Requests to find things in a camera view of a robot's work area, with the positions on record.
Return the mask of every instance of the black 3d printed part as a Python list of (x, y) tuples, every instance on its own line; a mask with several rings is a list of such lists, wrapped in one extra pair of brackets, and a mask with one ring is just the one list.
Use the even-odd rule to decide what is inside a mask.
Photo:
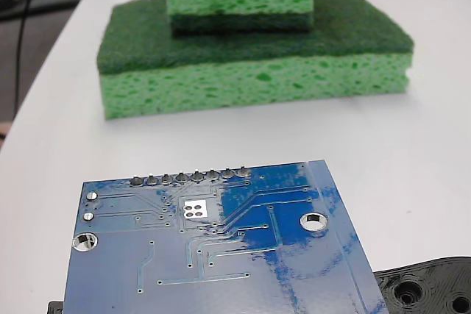
[(471, 257), (375, 273), (390, 314), (471, 313)]

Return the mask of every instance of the mounting hole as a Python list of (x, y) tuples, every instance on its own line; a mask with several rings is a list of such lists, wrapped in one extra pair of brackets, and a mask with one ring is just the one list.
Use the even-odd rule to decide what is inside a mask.
[(468, 313), (470, 311), (471, 304), (468, 298), (458, 297), (453, 301), (451, 307), (457, 313)]
[(318, 232), (327, 228), (327, 217), (321, 213), (306, 213), (301, 216), (301, 227), (309, 232)]
[(98, 238), (93, 233), (80, 233), (72, 240), (72, 247), (77, 251), (90, 251), (98, 244)]
[(405, 281), (394, 289), (394, 295), (402, 304), (411, 305), (422, 298), (422, 288), (415, 282)]

